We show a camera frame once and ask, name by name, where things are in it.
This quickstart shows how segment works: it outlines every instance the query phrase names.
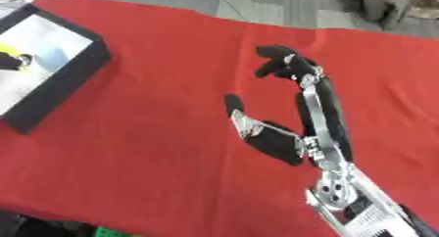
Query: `table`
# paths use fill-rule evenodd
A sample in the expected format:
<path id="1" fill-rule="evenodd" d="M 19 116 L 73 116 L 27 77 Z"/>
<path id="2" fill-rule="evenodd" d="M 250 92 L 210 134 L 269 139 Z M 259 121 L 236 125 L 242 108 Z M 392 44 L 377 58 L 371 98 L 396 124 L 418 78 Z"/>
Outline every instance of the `table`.
<path id="1" fill-rule="evenodd" d="M 439 42 L 296 29 L 107 0 L 35 4 L 103 35 L 112 61 L 29 135 L 0 124 L 0 205 L 148 236 L 334 236 L 305 205 L 317 178 L 240 141 L 222 95 L 301 130 L 288 81 L 260 80 L 254 48 L 321 63 L 339 94 L 357 165 L 439 226 Z"/>

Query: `gray floor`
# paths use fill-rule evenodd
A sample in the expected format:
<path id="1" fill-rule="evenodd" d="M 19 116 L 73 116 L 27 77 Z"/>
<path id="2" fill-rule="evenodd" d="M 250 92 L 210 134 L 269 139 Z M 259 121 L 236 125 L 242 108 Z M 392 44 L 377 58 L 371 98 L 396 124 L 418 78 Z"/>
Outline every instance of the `gray floor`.
<path id="1" fill-rule="evenodd" d="M 243 20 L 220 0 L 122 0 L 198 10 L 227 19 Z M 382 31 L 358 14 L 344 13 L 347 0 L 228 0 L 251 22 L 294 27 L 346 27 Z M 408 18 L 391 33 L 439 38 L 439 22 Z"/>

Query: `prosthetic hand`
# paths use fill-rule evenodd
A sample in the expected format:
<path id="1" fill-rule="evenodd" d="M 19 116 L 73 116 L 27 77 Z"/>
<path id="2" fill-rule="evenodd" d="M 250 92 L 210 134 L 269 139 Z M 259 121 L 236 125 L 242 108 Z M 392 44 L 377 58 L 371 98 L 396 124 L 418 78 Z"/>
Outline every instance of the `prosthetic hand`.
<path id="1" fill-rule="evenodd" d="M 319 180 L 305 190 L 307 203 L 341 236 L 439 236 L 354 165 L 343 114 L 322 68 L 282 46 L 258 47 L 257 53 L 269 58 L 255 72 L 257 77 L 274 74 L 300 86 L 296 101 L 304 135 L 271 121 L 247 117 L 240 99 L 228 94 L 227 114 L 239 136 L 292 166 L 308 158 L 319 168 Z"/>

